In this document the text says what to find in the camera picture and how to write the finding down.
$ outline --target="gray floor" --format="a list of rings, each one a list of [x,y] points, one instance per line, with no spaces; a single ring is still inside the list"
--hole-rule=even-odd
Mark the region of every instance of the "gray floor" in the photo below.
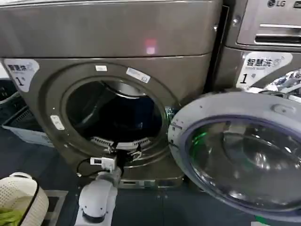
[[[0,143],[0,178],[23,171],[34,176],[44,190],[69,191],[56,225],[73,225],[78,208],[78,178],[57,151],[24,143],[3,129],[0,129]],[[119,189],[112,225],[250,226],[252,221],[255,221],[253,215],[183,185],[164,191]],[[270,220],[267,223],[272,226],[297,225]]]

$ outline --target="green light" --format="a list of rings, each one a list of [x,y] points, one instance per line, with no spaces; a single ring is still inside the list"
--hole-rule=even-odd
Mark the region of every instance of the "green light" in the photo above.
[[[199,142],[199,139],[206,136],[207,132],[201,133],[200,135],[197,135],[196,137],[193,138],[193,143],[196,145]]]

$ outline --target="stacked washing machine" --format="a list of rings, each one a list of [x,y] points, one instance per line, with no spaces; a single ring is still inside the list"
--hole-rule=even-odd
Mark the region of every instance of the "stacked washing machine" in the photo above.
[[[130,153],[121,187],[169,187],[183,172],[167,130],[202,93],[221,0],[6,1],[0,57],[30,110],[81,175]]]
[[[215,89],[250,87],[299,94],[301,2],[225,0],[229,16]]]
[[[207,83],[221,93],[174,117],[173,156],[222,202],[301,222],[301,1],[224,0],[223,9]]]

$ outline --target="front-loading washing machine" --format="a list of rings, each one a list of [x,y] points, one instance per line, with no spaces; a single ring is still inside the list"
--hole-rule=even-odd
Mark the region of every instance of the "front-loading washing machine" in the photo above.
[[[299,94],[301,5],[295,0],[226,0],[229,9],[214,89]]]
[[[181,109],[168,133],[196,185],[242,211],[290,222],[301,222],[300,3],[225,0],[208,76],[221,93]]]
[[[174,186],[183,172],[167,129],[202,93],[221,7],[220,0],[8,1],[0,7],[0,56],[74,170],[89,175],[98,166],[84,159],[124,150],[134,155],[122,187]]]

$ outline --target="open washing machine door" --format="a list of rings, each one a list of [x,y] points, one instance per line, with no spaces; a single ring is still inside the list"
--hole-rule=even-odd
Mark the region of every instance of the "open washing machine door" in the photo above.
[[[213,197],[265,218],[301,222],[301,104],[246,92],[205,95],[168,131],[184,173]]]

